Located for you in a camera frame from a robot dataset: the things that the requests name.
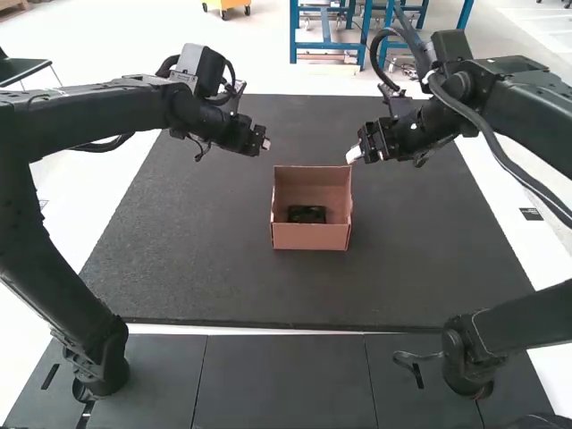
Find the label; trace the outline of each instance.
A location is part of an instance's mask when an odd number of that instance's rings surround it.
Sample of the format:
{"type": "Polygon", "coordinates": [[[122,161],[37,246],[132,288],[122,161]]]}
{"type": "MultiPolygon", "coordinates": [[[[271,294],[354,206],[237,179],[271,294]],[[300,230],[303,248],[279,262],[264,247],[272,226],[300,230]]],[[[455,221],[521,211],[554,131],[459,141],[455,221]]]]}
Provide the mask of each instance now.
{"type": "Polygon", "coordinates": [[[527,221],[543,221],[543,216],[538,213],[538,210],[532,207],[521,208],[520,213],[527,221]]]}

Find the blue metal frame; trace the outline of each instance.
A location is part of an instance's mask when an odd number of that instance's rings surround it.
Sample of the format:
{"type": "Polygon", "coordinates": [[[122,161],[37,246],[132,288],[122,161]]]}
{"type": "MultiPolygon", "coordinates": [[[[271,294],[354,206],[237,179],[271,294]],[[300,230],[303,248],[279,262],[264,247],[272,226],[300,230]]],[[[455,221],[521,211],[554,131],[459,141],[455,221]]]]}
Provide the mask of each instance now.
{"type": "MultiPolygon", "coordinates": [[[[375,5],[375,10],[385,10],[385,22],[383,24],[384,27],[390,27],[393,21],[393,14],[395,13],[397,19],[400,21],[401,26],[405,27],[406,17],[403,15],[404,11],[416,11],[420,12],[419,19],[417,20],[417,29],[422,29],[425,23],[425,16],[427,15],[427,9],[429,7],[429,0],[423,0],[421,6],[403,6],[405,4],[404,0],[400,0],[401,7],[395,7],[395,0],[387,0],[387,4],[383,6],[375,5]]],[[[463,8],[461,9],[461,14],[458,17],[457,22],[457,29],[464,29],[467,26],[468,17],[471,14],[471,9],[473,8],[473,3],[475,0],[465,0],[463,3],[463,8]]],[[[383,63],[385,63],[387,59],[387,50],[391,48],[407,48],[407,44],[402,42],[390,41],[388,38],[385,38],[382,41],[382,47],[380,48],[379,52],[379,64],[380,67],[383,67],[383,63]]]]}
{"type": "Polygon", "coordinates": [[[332,42],[332,34],[330,32],[330,22],[328,12],[345,13],[347,17],[346,28],[351,29],[351,22],[356,11],[356,0],[349,0],[346,6],[346,0],[340,0],[340,7],[324,7],[324,6],[300,6],[299,0],[290,0],[290,63],[295,64],[298,60],[298,49],[343,49],[347,51],[357,51],[357,63],[360,70],[364,69],[366,59],[366,43],[367,32],[369,31],[369,22],[372,17],[373,0],[366,0],[366,9],[364,12],[364,25],[361,31],[359,43],[338,43],[332,42]],[[297,42],[296,29],[299,28],[300,12],[320,12],[322,21],[323,42],[297,42]]]}

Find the metal rack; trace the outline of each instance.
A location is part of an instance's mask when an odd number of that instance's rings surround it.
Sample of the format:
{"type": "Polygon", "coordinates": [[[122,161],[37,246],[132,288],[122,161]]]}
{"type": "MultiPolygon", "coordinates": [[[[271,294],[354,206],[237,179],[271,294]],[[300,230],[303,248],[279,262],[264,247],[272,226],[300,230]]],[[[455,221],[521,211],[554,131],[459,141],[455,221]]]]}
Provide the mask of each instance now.
{"type": "MultiPolygon", "coordinates": [[[[395,18],[403,25],[405,17],[404,12],[417,12],[416,28],[422,29],[425,24],[425,16],[429,7],[429,0],[423,0],[420,5],[407,5],[407,0],[387,0],[386,4],[374,4],[373,0],[365,0],[364,3],[364,24],[361,29],[361,38],[359,43],[339,43],[332,42],[332,34],[330,32],[329,13],[338,13],[340,16],[346,17],[346,29],[351,29],[354,14],[356,11],[356,0],[340,0],[339,7],[331,7],[330,2],[319,2],[316,4],[300,5],[299,0],[290,0],[290,63],[294,64],[298,59],[343,59],[344,55],[299,55],[298,49],[322,49],[322,50],[344,50],[357,51],[357,64],[360,70],[364,69],[364,61],[366,58],[367,33],[369,31],[372,11],[385,11],[383,26],[390,27],[395,18]],[[322,42],[297,42],[296,29],[299,28],[300,12],[320,12],[322,22],[323,41],[322,42]]],[[[464,29],[467,26],[468,18],[473,8],[475,0],[464,0],[460,16],[458,17],[457,29],[464,29]]],[[[394,48],[407,48],[407,44],[401,41],[384,39],[380,48],[379,64],[383,64],[387,58],[387,51],[394,48]]]]}
{"type": "MultiPolygon", "coordinates": [[[[475,0],[465,0],[463,3],[463,7],[461,9],[460,16],[458,17],[457,22],[457,29],[464,29],[467,26],[468,17],[471,14],[471,10],[473,9],[473,3],[475,0]]],[[[404,12],[419,12],[419,19],[417,20],[416,29],[422,29],[425,23],[425,16],[427,15],[427,9],[429,7],[429,0],[423,0],[423,3],[419,6],[407,6],[406,0],[400,0],[399,4],[396,3],[396,0],[387,0],[387,4],[374,4],[373,9],[377,11],[385,11],[385,19],[383,22],[384,27],[390,27],[393,23],[393,14],[395,13],[396,18],[400,21],[401,25],[404,25],[404,22],[407,20],[407,17],[404,15],[404,12]]],[[[380,48],[379,53],[379,64],[384,64],[387,58],[387,51],[388,49],[395,49],[395,48],[407,48],[407,44],[400,42],[389,40],[389,38],[385,38],[382,41],[382,46],[380,48]]]]}
{"type": "Polygon", "coordinates": [[[330,32],[330,17],[329,13],[338,13],[340,16],[346,16],[346,29],[351,29],[351,22],[356,11],[356,0],[349,0],[346,6],[346,0],[340,1],[339,7],[331,7],[324,5],[323,2],[318,4],[309,4],[310,2],[300,5],[299,0],[290,0],[290,63],[295,64],[298,59],[340,59],[339,55],[299,55],[299,49],[319,49],[319,50],[343,50],[343,51],[357,51],[357,64],[360,70],[364,69],[364,61],[366,58],[366,43],[367,32],[369,31],[369,22],[371,20],[371,12],[373,0],[366,0],[366,7],[364,12],[364,25],[361,30],[361,37],[359,43],[341,43],[332,42],[332,34],[330,32]],[[300,12],[320,12],[322,22],[322,42],[297,42],[296,29],[299,28],[300,12]]]}

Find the white floor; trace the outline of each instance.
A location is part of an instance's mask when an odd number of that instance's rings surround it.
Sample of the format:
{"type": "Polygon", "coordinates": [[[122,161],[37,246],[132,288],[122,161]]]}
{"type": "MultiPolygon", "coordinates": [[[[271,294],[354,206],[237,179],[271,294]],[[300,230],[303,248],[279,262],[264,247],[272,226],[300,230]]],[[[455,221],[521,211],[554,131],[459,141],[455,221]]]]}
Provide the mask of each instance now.
{"type": "MultiPolygon", "coordinates": [[[[517,0],[476,2],[467,28],[475,55],[527,55],[549,65],[571,82],[569,64],[558,53],[529,35],[527,29],[507,19],[506,11],[497,10],[524,7],[521,3],[517,0]]],[[[536,6],[532,0],[529,3],[529,8],[536,6]]],[[[458,4],[453,0],[432,0],[426,27],[452,27],[460,7],[458,4]]],[[[124,74],[152,73],[166,56],[178,53],[185,42],[192,41],[209,45],[226,55],[234,63],[239,78],[248,81],[248,92],[377,95],[377,79],[371,69],[357,76],[315,76],[305,67],[288,64],[287,2],[255,0],[252,13],[245,17],[236,12],[231,21],[222,22],[216,13],[204,14],[199,1],[54,0],[0,23],[0,39],[2,48],[9,55],[52,59],[66,85],[110,80],[124,74]]],[[[315,38],[320,34],[316,27],[303,37],[315,38]]],[[[357,37],[357,32],[334,36],[352,38],[357,37]]],[[[54,86],[55,79],[46,71],[25,83],[28,88],[45,88],[54,86]]],[[[415,84],[406,85],[412,93],[418,93],[415,84]]],[[[364,120],[376,115],[377,112],[364,112],[364,120]]],[[[109,154],[63,153],[33,165],[38,195],[48,200],[44,209],[46,227],[76,271],[86,262],[152,147],[157,132],[140,133],[109,154]]],[[[514,143],[506,141],[504,144],[512,156],[555,186],[563,199],[572,202],[569,183],[544,163],[519,150],[514,143]]],[[[562,241],[548,223],[524,220],[518,209],[530,206],[530,199],[494,163],[484,142],[480,138],[460,139],[458,146],[534,287],[543,289],[571,277],[572,258],[562,241]]],[[[560,228],[559,235],[566,241],[568,232],[560,228]]],[[[144,325],[132,326],[131,330],[261,333],[259,330],[144,325]]],[[[0,288],[0,340],[3,351],[18,350],[0,353],[1,422],[49,341],[44,323],[4,288],[0,288]]],[[[556,412],[572,417],[569,400],[572,398],[572,369],[568,364],[572,361],[572,346],[533,350],[530,355],[556,412]]]]}

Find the table leg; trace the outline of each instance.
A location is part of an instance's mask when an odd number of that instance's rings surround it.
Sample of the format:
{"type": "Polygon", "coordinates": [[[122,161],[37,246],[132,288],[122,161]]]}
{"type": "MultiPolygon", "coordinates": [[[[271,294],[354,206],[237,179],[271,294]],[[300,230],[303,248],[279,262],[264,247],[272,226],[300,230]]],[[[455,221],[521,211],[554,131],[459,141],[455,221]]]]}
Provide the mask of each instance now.
{"type": "Polygon", "coordinates": [[[463,3],[463,9],[461,9],[461,14],[457,22],[458,29],[464,29],[467,26],[468,17],[471,14],[471,9],[473,9],[474,1],[475,0],[465,0],[465,3],[463,3]]]}
{"type": "Polygon", "coordinates": [[[416,29],[422,29],[423,28],[423,24],[425,23],[425,16],[427,15],[427,9],[428,8],[429,8],[429,0],[423,0],[423,3],[421,3],[421,13],[419,14],[419,19],[417,20],[416,29]]]}
{"type": "Polygon", "coordinates": [[[354,21],[354,13],[356,12],[356,0],[349,0],[349,10],[346,15],[348,20],[346,21],[346,29],[351,29],[351,23],[354,21]]]}
{"type": "Polygon", "coordinates": [[[369,24],[370,21],[372,20],[373,5],[374,5],[374,0],[366,0],[366,5],[364,6],[364,23],[361,28],[361,39],[359,40],[359,43],[361,43],[363,47],[359,50],[357,59],[360,70],[364,70],[364,65],[366,63],[367,36],[369,33],[369,24]]]}
{"type": "MultiPolygon", "coordinates": [[[[387,0],[387,7],[385,9],[385,21],[383,23],[383,27],[387,28],[391,26],[391,22],[393,21],[393,6],[395,5],[395,0],[387,0]]],[[[385,65],[385,58],[387,57],[387,50],[389,49],[389,38],[385,38],[382,40],[382,47],[379,51],[379,68],[383,70],[383,66],[385,65]]]]}
{"type": "Polygon", "coordinates": [[[290,0],[290,64],[297,61],[296,29],[300,24],[298,0],[290,0]]]}

